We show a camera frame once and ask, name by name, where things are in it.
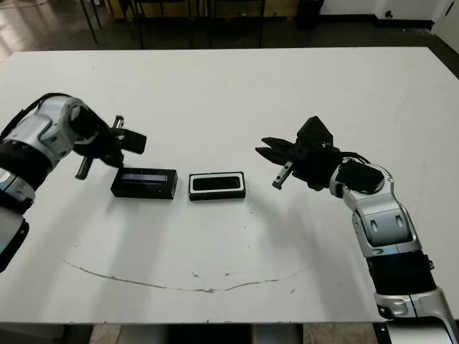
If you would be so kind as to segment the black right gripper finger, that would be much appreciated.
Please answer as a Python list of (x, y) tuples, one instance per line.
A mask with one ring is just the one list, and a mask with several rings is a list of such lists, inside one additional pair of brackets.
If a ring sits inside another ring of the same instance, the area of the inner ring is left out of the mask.
[(273, 137), (263, 138), (262, 142), (265, 143), (270, 149), (281, 153), (287, 153), (295, 146), (295, 144), (291, 143), (290, 141)]
[(285, 165), (290, 159), (288, 157), (289, 147), (256, 147), (255, 151), (271, 163), (279, 166)]

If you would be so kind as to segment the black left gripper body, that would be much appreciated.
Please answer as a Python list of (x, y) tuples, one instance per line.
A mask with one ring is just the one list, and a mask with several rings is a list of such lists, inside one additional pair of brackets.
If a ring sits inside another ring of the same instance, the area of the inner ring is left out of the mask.
[(107, 154), (110, 151), (120, 150), (120, 144), (123, 139), (118, 137), (118, 129), (122, 129), (124, 124), (124, 118), (117, 115), (111, 128), (106, 127), (100, 129), (93, 137), (86, 140), (77, 141), (73, 150), (77, 154), (83, 157), (82, 163), (75, 175), (76, 179), (86, 179), (89, 174), (89, 170), (94, 161), (94, 155)]

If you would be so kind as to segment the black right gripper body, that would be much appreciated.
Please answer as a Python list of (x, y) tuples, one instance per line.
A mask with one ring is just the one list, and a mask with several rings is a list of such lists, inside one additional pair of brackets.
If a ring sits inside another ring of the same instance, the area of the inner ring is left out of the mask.
[(341, 151), (326, 140), (318, 143), (297, 140), (294, 144), (294, 148), (287, 152), (290, 160), (282, 166), (273, 186), (281, 190), (287, 177), (292, 175), (315, 191), (328, 188), (333, 172), (341, 164)]

